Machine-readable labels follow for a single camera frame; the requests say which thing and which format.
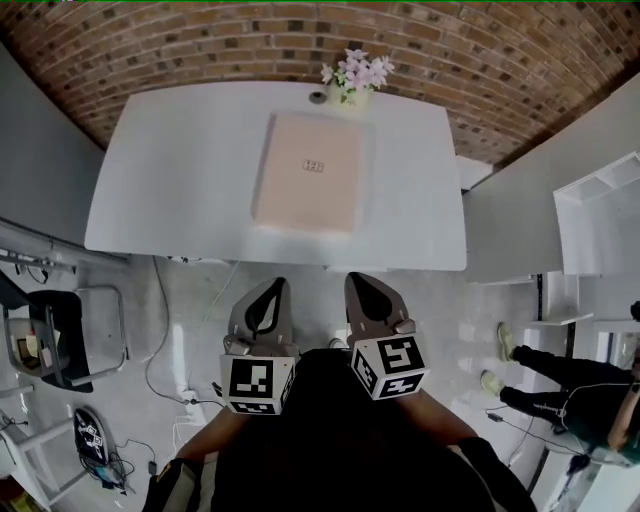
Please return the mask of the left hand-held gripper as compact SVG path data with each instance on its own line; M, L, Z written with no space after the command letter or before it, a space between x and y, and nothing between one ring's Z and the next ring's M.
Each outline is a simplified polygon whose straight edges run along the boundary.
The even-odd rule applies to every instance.
M284 277L260 283L233 306L223 346L221 393L229 409L245 415L281 414L299 359Z

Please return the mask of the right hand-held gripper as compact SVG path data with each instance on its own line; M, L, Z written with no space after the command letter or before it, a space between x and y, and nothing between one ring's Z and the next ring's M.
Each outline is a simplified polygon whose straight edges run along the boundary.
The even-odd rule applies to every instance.
M372 400L417 393L430 368L415 322L400 294L381 280L350 272L344 283L351 369ZM391 326L373 331L371 322Z

